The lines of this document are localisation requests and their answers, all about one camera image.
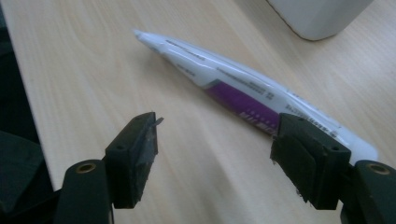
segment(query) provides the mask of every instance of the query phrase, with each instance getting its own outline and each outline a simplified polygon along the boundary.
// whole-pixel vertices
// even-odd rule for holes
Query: black plastic part
[[[377,161],[355,164],[353,186],[367,223],[396,223],[396,171]]]
[[[103,161],[82,161],[66,171],[53,223],[113,223]]]
[[[349,210],[346,206],[341,210],[340,219],[342,224],[368,224],[360,209]]]
[[[349,165],[350,150],[309,121],[281,114],[271,159],[281,166],[304,201],[316,209],[336,208],[341,173]]]
[[[107,147],[104,161],[115,208],[134,208],[141,200],[151,164],[158,154],[159,122],[154,112],[137,116]]]
[[[13,212],[8,215],[7,219],[0,220],[0,223],[20,224],[20,223],[35,223],[35,224],[50,224],[55,215],[59,196],[61,191],[53,192],[48,198],[42,202],[36,203],[21,211]]]

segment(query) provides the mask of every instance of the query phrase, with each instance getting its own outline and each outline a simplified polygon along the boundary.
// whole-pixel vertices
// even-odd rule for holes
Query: white object
[[[373,0],[268,0],[300,37],[320,40],[344,30]]]
[[[374,147],[269,77],[181,40],[141,31],[134,33],[139,41],[168,59],[217,101],[267,133],[276,133],[279,113],[289,113],[307,119],[349,148],[350,163],[377,160]]]

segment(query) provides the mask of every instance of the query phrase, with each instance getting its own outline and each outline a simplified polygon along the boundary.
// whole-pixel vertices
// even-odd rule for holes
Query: tube
[[[377,160],[374,147],[271,78],[181,40],[137,30],[134,34],[219,103],[265,132],[275,134],[279,113],[289,113],[307,119],[349,148],[351,164]]]

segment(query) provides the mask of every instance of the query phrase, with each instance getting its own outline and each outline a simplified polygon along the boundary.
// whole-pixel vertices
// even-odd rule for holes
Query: wood grain
[[[271,137],[217,105],[133,28],[244,63],[300,94],[396,167],[396,3],[376,0],[342,33],[299,38],[262,0],[3,0],[56,189],[155,111],[159,150],[143,200],[116,223],[339,223],[269,159]]]

